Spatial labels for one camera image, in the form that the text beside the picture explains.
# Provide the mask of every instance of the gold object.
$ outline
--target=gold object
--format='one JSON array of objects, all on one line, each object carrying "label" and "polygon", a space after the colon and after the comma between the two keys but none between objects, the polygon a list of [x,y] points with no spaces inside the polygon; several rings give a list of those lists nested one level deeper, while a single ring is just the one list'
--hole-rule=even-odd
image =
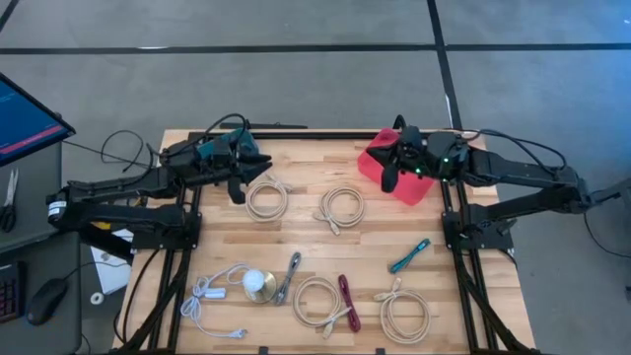
[{"label": "gold object", "polygon": [[256,292],[248,292],[245,290],[245,295],[250,301],[254,303],[266,303],[269,302],[276,293],[276,278],[269,271],[260,271],[263,273],[263,287]]}]

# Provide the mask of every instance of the computer mouse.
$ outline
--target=computer mouse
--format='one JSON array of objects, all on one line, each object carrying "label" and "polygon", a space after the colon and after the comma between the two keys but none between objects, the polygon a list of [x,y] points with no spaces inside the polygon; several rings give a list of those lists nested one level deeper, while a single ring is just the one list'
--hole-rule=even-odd
[{"label": "computer mouse", "polygon": [[44,283],[31,298],[27,320],[32,325],[42,325],[50,320],[57,306],[68,291],[65,279],[53,278]]}]

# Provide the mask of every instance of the white ball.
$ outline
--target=white ball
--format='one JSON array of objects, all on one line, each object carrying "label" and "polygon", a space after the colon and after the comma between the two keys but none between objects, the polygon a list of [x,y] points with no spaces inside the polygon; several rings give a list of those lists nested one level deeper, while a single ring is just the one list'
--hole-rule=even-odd
[{"label": "white ball", "polygon": [[263,288],[265,276],[259,270],[248,270],[244,275],[244,287],[248,292],[256,292]]}]

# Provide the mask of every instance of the keyboard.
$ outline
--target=keyboard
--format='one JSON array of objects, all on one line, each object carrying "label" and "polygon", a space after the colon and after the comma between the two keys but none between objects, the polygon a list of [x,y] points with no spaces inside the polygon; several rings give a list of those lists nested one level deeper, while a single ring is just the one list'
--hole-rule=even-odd
[{"label": "keyboard", "polygon": [[21,261],[0,265],[0,323],[24,315],[25,271]]}]

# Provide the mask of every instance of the scissors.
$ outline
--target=scissors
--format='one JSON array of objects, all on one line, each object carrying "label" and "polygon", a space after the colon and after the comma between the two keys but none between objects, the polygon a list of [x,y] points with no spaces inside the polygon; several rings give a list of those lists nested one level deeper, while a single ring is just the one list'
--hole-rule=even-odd
[{"label": "scissors", "polygon": [[2,206],[2,210],[0,210],[0,229],[6,233],[11,232],[16,225],[16,206],[13,202],[16,198],[19,174],[19,170],[11,170],[9,186],[7,187],[7,199],[4,202],[4,206]]}]

